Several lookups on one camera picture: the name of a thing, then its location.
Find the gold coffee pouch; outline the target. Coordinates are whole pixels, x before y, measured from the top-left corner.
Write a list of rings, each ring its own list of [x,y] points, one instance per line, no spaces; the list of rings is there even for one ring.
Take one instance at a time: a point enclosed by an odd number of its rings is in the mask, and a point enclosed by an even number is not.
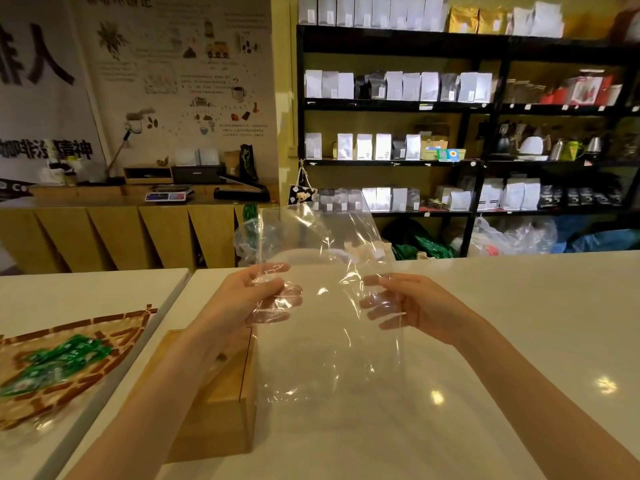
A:
[[[478,12],[477,34],[504,35],[507,30],[508,11],[499,7],[496,9],[481,8]]]
[[[476,34],[479,25],[479,9],[452,6],[447,18],[446,31],[457,34]]]

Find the desk lamp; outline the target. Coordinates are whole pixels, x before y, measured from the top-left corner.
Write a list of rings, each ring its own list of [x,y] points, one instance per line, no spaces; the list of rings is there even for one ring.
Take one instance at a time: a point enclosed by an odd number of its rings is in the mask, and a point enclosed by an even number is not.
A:
[[[140,135],[143,131],[143,128],[157,128],[158,123],[157,119],[154,117],[155,113],[156,110],[152,107],[147,107],[137,112],[126,113],[124,121],[124,136],[116,153],[114,154],[112,160],[108,163],[105,170],[105,177],[107,180],[111,178],[111,171],[116,165],[120,153],[130,137],[132,135]]]

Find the person's left hand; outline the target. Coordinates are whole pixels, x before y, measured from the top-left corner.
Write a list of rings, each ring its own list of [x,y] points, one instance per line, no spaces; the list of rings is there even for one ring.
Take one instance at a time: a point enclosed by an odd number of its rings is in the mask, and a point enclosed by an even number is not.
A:
[[[241,327],[285,321],[292,309],[260,313],[260,303],[270,297],[303,297],[302,286],[286,282],[282,273],[244,281],[243,270],[229,274],[201,309],[190,325],[197,334],[221,340]]]

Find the woven bamboo tray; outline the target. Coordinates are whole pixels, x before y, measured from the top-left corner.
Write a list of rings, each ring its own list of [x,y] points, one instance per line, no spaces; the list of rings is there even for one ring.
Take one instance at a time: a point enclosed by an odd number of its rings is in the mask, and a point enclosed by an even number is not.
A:
[[[108,357],[60,385],[16,397],[0,397],[0,431],[56,413],[99,384],[132,352],[156,313],[157,308],[149,304],[142,310],[69,322],[14,337],[0,335],[0,386],[27,366],[28,354],[59,346],[76,334],[107,339],[108,345],[115,348]]]

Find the black metal shelf unit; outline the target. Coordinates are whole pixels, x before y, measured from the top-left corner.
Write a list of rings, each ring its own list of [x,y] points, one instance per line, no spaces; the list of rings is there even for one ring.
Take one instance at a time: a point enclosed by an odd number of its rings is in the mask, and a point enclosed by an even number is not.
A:
[[[486,170],[494,166],[512,167],[516,161],[506,159],[490,160],[492,144],[497,144],[498,120],[503,115],[521,115],[530,113],[534,116],[551,117],[587,117],[595,116],[606,119],[607,130],[613,131],[624,118],[640,118],[640,105],[627,105],[636,82],[640,84],[640,43],[609,44],[607,39],[553,39],[528,38],[523,36],[491,36],[471,34],[449,34],[444,32],[412,32],[392,31],[380,29],[361,29],[344,27],[327,27],[320,25],[296,26],[296,82],[297,89],[303,94],[303,72],[305,70],[306,54],[344,54],[344,55],[396,55],[409,57],[460,59],[471,63],[471,69],[479,69],[483,61],[498,61],[499,72],[497,88],[490,103],[463,104],[458,102],[425,103],[432,105],[432,109],[422,110],[418,102],[382,102],[379,100],[332,100],[321,102],[319,98],[297,96],[298,110],[298,167],[300,172],[311,166],[338,165],[331,163],[328,158],[320,161],[308,161],[304,155],[303,125],[306,111],[346,111],[346,112],[394,112],[418,113],[434,112],[436,114],[460,114],[461,122],[458,127],[457,144],[464,144],[468,132],[470,115],[487,115],[484,128],[483,149],[480,159],[471,159],[470,163],[477,163],[474,192],[479,192],[484,184]],[[613,106],[578,104],[531,104],[504,102],[506,81],[512,63],[556,63],[556,64],[587,64],[598,66],[619,67],[623,71],[621,95]],[[640,207],[633,207],[634,199],[640,191],[640,157],[631,160],[599,160],[594,161],[595,167],[636,168],[624,201],[619,206],[583,206],[583,207],[555,207],[542,210],[514,211],[512,216],[616,216],[615,221],[598,226],[634,225],[640,229]],[[460,163],[453,163],[450,180],[460,176]]]

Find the white kettle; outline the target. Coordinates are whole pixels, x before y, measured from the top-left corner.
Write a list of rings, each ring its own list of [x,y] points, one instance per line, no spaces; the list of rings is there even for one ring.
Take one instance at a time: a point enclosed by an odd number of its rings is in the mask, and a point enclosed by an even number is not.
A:
[[[520,145],[516,159],[519,161],[547,161],[548,154],[545,149],[545,140],[539,136],[527,137]]]

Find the row of white and black pouches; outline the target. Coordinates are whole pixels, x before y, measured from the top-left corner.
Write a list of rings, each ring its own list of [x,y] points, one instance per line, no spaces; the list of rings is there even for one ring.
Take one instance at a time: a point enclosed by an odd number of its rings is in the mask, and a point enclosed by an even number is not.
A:
[[[455,102],[488,104],[497,81],[491,73],[462,72],[348,72],[306,70],[306,98],[386,100],[405,102]]]

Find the person's right hand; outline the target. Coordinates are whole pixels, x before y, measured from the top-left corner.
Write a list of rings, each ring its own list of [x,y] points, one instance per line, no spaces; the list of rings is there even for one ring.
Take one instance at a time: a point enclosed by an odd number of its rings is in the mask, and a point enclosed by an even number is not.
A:
[[[402,320],[382,319],[380,330],[415,328],[450,346],[488,325],[487,320],[466,306],[453,294],[430,278],[418,274],[399,273],[401,289],[385,289],[360,300],[362,310],[377,306],[398,306],[406,315]]]

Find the black printer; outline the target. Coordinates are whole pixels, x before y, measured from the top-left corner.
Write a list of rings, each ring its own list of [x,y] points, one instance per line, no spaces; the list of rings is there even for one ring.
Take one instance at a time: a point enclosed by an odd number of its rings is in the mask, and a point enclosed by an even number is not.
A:
[[[174,166],[172,178],[175,185],[224,184],[221,176],[226,172],[225,165]]]

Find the person's right forearm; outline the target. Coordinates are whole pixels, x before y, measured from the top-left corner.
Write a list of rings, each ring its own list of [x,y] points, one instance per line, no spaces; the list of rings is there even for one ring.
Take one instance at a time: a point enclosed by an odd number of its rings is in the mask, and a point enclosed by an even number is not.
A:
[[[454,346],[547,480],[640,480],[640,460],[487,320],[463,315]]]

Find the row of small white pouches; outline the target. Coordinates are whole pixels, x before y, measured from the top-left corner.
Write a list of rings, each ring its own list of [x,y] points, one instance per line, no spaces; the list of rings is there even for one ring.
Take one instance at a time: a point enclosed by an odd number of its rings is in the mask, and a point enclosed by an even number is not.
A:
[[[305,158],[338,161],[420,161],[420,135],[396,138],[391,134],[338,133],[334,140],[324,140],[321,133],[305,135]]]

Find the row of tall white pouches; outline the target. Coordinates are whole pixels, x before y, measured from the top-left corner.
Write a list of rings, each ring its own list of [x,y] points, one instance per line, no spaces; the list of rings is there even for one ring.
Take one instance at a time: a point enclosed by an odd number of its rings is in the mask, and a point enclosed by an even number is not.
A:
[[[298,24],[442,32],[447,0],[298,0]]]

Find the blue plastic bag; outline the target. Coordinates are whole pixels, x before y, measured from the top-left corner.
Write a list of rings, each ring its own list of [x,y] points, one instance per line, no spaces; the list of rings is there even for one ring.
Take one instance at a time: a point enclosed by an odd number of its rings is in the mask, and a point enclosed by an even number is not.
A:
[[[640,230],[620,229],[590,233],[567,243],[564,253],[640,250]]]

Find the pile of green packets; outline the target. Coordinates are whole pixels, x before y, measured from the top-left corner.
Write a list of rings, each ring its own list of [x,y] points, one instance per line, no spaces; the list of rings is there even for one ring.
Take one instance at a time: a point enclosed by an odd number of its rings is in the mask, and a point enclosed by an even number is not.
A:
[[[0,397],[16,397],[60,385],[114,350],[107,339],[82,334],[71,336],[59,346],[37,349],[26,356],[27,366],[0,386]]]

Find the red and white boxes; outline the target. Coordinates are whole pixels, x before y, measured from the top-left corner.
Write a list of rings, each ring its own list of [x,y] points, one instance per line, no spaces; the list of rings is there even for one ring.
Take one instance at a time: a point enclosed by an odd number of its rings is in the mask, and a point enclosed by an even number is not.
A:
[[[551,89],[545,89],[539,104],[561,106],[613,106],[622,84],[615,84],[613,75],[581,75],[566,79]]]

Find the colourful small boxes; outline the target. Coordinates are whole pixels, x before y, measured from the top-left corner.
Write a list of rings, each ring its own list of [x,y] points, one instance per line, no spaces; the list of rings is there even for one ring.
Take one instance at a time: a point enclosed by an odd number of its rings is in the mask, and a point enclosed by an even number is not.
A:
[[[433,139],[424,135],[420,137],[421,161],[460,162],[465,157],[465,149],[449,148],[446,139]]]

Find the person's left forearm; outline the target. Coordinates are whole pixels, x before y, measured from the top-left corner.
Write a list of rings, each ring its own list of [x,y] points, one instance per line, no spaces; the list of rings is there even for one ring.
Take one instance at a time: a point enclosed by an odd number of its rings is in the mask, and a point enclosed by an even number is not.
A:
[[[196,393],[244,323],[196,320],[63,480],[154,480]]]

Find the black heat sealer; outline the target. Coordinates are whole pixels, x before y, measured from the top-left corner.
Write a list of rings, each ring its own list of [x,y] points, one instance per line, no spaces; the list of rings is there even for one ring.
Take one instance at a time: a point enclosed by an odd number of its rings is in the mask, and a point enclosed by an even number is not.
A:
[[[220,179],[227,184],[219,186],[213,191],[215,200],[228,200],[238,202],[271,202],[271,195],[267,186],[234,175],[223,173]]]

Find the group of large white pouches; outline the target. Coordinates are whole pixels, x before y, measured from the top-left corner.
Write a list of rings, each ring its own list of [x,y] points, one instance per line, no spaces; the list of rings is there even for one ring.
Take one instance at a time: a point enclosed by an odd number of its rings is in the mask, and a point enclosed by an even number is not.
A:
[[[541,197],[539,178],[488,178],[484,181],[478,211],[537,210]]]

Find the white illustrated wall poster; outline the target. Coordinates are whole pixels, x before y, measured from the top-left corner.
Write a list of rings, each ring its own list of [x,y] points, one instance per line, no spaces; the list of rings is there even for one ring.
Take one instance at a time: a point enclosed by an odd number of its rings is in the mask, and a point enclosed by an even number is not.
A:
[[[152,107],[111,171],[154,166],[179,148],[222,158],[251,144],[260,178],[278,167],[271,0],[68,0],[110,162],[125,115]]]

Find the white paper bags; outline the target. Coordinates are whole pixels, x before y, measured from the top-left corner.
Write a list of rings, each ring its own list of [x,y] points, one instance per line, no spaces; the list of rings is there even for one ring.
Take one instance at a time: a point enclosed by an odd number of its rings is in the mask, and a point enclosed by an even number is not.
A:
[[[179,148],[174,151],[172,163],[174,166],[217,166],[220,164],[220,154],[212,146]]]

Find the digital scale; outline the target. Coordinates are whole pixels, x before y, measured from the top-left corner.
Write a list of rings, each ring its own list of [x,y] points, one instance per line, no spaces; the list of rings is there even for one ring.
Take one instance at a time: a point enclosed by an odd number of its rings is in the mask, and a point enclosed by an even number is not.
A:
[[[145,203],[186,203],[195,195],[190,185],[155,185],[146,193]]]

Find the white banner with black characters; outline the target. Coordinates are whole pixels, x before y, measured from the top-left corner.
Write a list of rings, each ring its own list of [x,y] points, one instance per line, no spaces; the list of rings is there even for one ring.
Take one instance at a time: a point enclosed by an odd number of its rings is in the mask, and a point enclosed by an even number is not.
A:
[[[0,181],[41,183],[50,160],[106,161],[65,0],[0,0]]]

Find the row of grey and white pouches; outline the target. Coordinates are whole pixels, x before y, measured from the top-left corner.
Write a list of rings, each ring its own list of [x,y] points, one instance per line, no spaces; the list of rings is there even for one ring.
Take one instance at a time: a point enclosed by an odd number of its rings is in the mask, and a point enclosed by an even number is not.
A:
[[[326,212],[418,212],[421,196],[412,187],[338,187],[318,190],[312,202]]]

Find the white crumpled pouches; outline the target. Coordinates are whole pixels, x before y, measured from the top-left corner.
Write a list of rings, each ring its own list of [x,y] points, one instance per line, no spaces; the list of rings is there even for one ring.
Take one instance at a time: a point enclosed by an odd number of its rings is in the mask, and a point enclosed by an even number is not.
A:
[[[508,12],[508,36],[557,38],[564,35],[561,4],[536,1],[532,8],[514,7]]]

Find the wooden counter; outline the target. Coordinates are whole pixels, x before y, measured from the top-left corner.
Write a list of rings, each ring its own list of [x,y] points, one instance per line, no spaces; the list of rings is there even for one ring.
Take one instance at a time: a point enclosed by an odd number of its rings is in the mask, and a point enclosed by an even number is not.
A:
[[[0,250],[24,274],[235,267],[248,204],[195,185],[185,203],[146,203],[148,185],[43,187],[0,201]]]

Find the wooden box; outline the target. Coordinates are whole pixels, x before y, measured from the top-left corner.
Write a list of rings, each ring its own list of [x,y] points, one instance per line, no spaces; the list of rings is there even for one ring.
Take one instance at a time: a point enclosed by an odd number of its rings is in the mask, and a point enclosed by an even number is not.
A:
[[[257,412],[257,338],[251,327],[228,339],[196,393],[164,464],[247,454]]]

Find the black kettle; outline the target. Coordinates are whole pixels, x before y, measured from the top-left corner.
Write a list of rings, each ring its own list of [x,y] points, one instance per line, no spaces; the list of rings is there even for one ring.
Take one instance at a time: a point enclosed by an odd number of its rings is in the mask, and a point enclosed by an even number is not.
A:
[[[494,154],[511,155],[514,151],[514,129],[511,120],[506,120],[500,124],[495,144]]]

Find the row of small black pouches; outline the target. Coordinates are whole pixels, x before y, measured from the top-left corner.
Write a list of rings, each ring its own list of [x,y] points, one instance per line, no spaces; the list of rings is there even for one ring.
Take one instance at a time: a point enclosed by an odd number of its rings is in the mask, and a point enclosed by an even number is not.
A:
[[[622,207],[622,197],[618,189],[608,193],[591,187],[565,187],[562,185],[542,185],[538,209],[569,208],[610,208]]]

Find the wooden desk organiser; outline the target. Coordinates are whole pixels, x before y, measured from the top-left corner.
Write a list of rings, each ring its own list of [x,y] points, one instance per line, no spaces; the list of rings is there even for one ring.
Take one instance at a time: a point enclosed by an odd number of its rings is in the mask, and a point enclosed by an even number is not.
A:
[[[173,174],[169,166],[137,164],[123,168],[127,185],[172,185]]]

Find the black standing pouch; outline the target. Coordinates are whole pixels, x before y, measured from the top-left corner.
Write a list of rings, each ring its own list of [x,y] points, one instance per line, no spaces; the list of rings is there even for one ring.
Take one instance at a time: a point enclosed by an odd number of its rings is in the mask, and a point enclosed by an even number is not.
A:
[[[240,145],[239,176],[250,183],[258,183],[259,181],[257,169],[255,167],[253,146],[251,144]]]

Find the clear plastic bag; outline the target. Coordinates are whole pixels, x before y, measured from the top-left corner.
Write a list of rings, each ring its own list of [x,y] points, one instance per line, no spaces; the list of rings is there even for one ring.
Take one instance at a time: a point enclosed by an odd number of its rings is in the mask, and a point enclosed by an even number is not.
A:
[[[402,332],[383,331],[360,300],[383,290],[363,277],[392,270],[369,212],[309,204],[260,209],[257,263],[286,263],[303,302],[285,321],[255,324],[260,395],[271,404],[354,400],[404,382]]]

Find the green plastic bag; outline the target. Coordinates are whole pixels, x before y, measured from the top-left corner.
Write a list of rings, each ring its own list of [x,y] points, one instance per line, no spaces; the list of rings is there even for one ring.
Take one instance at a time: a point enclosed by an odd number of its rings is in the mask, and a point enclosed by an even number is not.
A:
[[[417,260],[423,252],[428,258],[456,258],[450,245],[434,238],[414,219],[396,218],[381,231],[381,236],[391,243],[396,260]]]

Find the crumpled clear plastic bags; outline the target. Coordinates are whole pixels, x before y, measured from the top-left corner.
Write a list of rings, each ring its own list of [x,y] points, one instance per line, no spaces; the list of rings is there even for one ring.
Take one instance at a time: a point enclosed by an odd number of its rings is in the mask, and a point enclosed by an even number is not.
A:
[[[551,217],[504,217],[494,225],[477,217],[467,256],[544,255],[551,253],[557,238],[556,222]]]

